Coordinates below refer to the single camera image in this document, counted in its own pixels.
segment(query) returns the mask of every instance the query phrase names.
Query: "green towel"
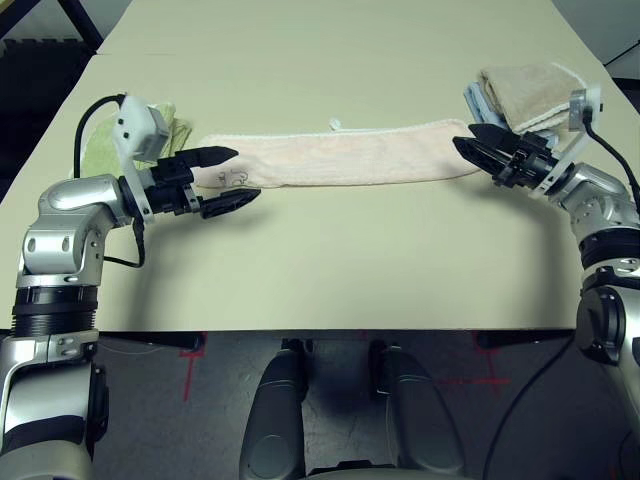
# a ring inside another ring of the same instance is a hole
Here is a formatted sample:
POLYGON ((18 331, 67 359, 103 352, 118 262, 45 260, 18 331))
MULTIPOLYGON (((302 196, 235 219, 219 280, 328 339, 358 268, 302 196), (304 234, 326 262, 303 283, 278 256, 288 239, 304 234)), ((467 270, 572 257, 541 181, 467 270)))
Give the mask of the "green towel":
MULTIPOLYGON (((184 147, 187 137, 191 133, 188 122, 175 118, 176 107, 172 103, 156 105, 156 108, 169 127, 169 138, 160 152, 160 158, 170 157, 184 147)), ((84 150, 81 165, 81 176, 93 177, 110 173, 115 177, 122 175, 116 147, 111 139, 111 131, 116 123, 116 114, 101 122, 89 138, 84 150)), ((146 162, 135 162, 136 168, 143 169, 153 166, 146 162)))

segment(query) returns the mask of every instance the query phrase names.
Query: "beige towel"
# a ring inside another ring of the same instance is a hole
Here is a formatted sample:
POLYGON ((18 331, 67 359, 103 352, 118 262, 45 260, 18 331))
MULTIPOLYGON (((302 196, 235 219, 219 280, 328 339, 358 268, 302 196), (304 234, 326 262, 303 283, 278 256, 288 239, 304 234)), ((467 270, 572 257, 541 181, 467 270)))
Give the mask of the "beige towel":
POLYGON ((567 120, 571 91, 586 86, 578 75, 556 63, 487 67, 480 72, 480 83, 495 111, 518 134, 567 120))
POLYGON ((220 165, 194 168, 196 184, 225 188, 375 185, 459 177, 477 170, 452 138, 470 136, 460 120, 376 130, 298 135, 209 135, 200 147, 240 152, 220 165))

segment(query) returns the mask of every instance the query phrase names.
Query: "black cable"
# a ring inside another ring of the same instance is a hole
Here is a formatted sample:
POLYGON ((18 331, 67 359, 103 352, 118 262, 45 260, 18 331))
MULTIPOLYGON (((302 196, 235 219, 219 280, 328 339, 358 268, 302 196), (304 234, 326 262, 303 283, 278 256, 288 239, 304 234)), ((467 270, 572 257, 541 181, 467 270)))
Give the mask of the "black cable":
POLYGON ((538 380, 547 370, 549 370, 549 368, 551 368, 551 366, 554 363, 556 363, 560 359, 560 357, 562 357, 565 354, 565 352, 569 349, 569 346, 571 345, 572 342, 573 342, 573 334, 571 334, 571 336, 569 337, 569 340, 567 340, 562 345, 560 350, 558 350, 558 352, 553 357, 547 360, 547 363, 545 363, 529 379, 529 381, 524 385, 524 387, 520 389, 518 394, 511 401, 511 404, 507 408, 507 411, 504 412, 504 415, 502 416, 502 419, 498 424, 498 428, 496 429, 496 433, 493 434, 493 438, 491 439, 491 443, 489 444, 489 450, 487 451, 487 456, 485 457, 485 460, 484 460, 484 468, 482 469, 482 480, 488 480, 489 478, 489 467, 491 466, 491 460, 493 459, 493 454, 496 451, 496 446, 498 445, 500 434, 502 433, 502 430, 504 429, 504 426, 506 425, 507 420, 509 420, 509 417, 511 416, 515 408, 518 406, 518 403, 520 403, 520 400, 522 400, 522 397, 524 397, 524 394, 527 393, 527 391, 531 388, 531 386, 534 383, 536 383, 536 380, 538 380))
POLYGON ((87 120, 89 117, 93 115, 93 113, 100 108, 102 105, 105 105, 109 102, 116 102, 118 105, 122 105, 124 101, 125 95, 109 95, 107 97, 103 97, 93 105, 91 105, 84 115, 80 118, 80 122, 78 123, 78 127, 76 128, 76 137, 73 142, 73 178, 80 178, 80 148, 82 146, 82 132, 84 131, 84 127, 87 124, 87 120))
POLYGON ((140 215, 137 215, 133 219, 133 235, 136 237, 136 245, 138 245, 138 263, 133 263, 128 260, 122 260, 117 257, 105 256, 106 262, 117 263, 118 265, 124 265, 125 267, 141 268, 144 265, 146 259, 146 252, 144 250, 144 221, 140 215))
MULTIPOLYGON (((80 178, 80 149, 82 146, 82 133, 84 132, 84 127, 87 124, 89 117, 91 117, 91 115, 93 115, 93 113, 98 110, 98 108, 109 102, 116 102, 118 105, 122 105, 125 97, 126 95, 122 93, 103 97, 93 105, 91 105, 80 118, 78 127, 76 128, 76 136, 73 142, 73 178, 80 178)), ((105 256, 104 260, 106 262, 113 262, 119 265, 124 265, 125 267, 142 267, 146 258, 146 252, 144 250, 144 222, 140 215, 136 215, 136 217, 133 219, 133 235, 136 238, 136 244, 138 246, 138 263, 133 263, 128 260, 122 260, 121 258, 108 256, 105 256)))
POLYGON ((636 43, 634 43, 633 45, 631 45, 629 48, 627 48, 625 51, 620 52, 618 55, 616 55, 615 57, 613 57, 611 60, 609 60, 607 63, 603 63, 602 65, 605 67, 608 67, 609 65, 611 65, 613 62, 615 62, 617 59, 619 59, 620 57, 625 56, 627 53, 629 53, 631 50, 633 50, 634 48, 640 46, 640 40, 638 40, 636 43))
POLYGON ((633 171, 631 167, 624 159, 622 155, 618 153, 618 151, 609 145, 602 137, 600 137, 596 132, 593 131, 591 127, 591 120, 593 118, 593 111, 590 108, 586 108, 584 115, 582 117, 582 124, 584 125, 584 129, 594 141, 599 143, 602 148, 604 148, 607 152, 609 152, 619 163, 622 165, 624 172, 627 174, 627 178, 629 179, 629 185, 631 185, 631 195, 633 196, 633 201, 636 203, 636 211, 638 215, 640 215, 640 185, 638 185, 638 181, 636 177, 633 175, 633 171))
POLYGON ((633 433, 632 430, 629 430, 627 434, 622 438, 620 445, 618 445, 618 470, 620 470, 620 476, 622 480, 626 480, 626 475, 624 474, 624 465, 622 464, 622 452, 624 451, 624 444, 627 443, 627 440, 633 433))

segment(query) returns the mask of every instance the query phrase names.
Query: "folded towel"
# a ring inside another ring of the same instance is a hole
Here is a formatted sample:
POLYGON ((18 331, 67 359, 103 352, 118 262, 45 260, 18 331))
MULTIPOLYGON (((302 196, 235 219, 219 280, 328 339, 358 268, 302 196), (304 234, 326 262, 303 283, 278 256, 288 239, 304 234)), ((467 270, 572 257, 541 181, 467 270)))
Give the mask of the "folded towel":
MULTIPOLYGON (((176 107, 173 104, 164 103, 154 105, 154 107, 160 112, 169 127, 169 138, 160 152, 160 158, 170 157, 182 149, 189 133, 191 133, 191 126, 184 120, 175 118, 176 107)), ((91 137, 89 137, 81 161, 83 177, 92 177, 105 173, 110 173, 115 177, 122 175, 118 154, 111 139, 111 131, 116 123, 116 116, 114 114, 100 122, 91 137)), ((136 161, 135 163, 138 169, 150 166, 150 164, 144 162, 136 161)))
MULTIPOLYGON (((482 87, 478 82, 472 82, 463 92, 473 119, 478 123, 491 123, 505 130, 511 130, 504 121, 504 117, 491 109, 482 87)), ((544 129, 536 131, 536 134, 547 140, 547 147, 553 148, 558 144, 558 134, 553 130, 544 129)))
POLYGON ((193 172, 197 185, 212 188, 438 180, 477 170, 460 156, 451 141, 455 136, 469 135, 460 120, 322 134, 216 134, 205 137, 199 146, 222 145, 240 154, 221 165, 194 168, 193 172))
POLYGON ((556 63, 487 67, 480 83, 491 107, 518 134, 558 125, 569 117, 572 90, 585 88, 578 75, 556 63))

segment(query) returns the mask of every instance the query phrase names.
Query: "towel stack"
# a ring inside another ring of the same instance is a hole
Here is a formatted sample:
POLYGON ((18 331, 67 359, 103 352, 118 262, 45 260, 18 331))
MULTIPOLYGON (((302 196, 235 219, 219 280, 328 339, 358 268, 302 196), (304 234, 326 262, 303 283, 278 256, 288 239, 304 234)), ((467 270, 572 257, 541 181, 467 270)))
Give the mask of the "towel stack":
POLYGON ((535 132, 553 148, 558 135, 550 128, 566 122, 571 91, 580 88, 585 88, 582 79, 555 63, 487 67, 464 97, 476 122, 517 134, 535 132))

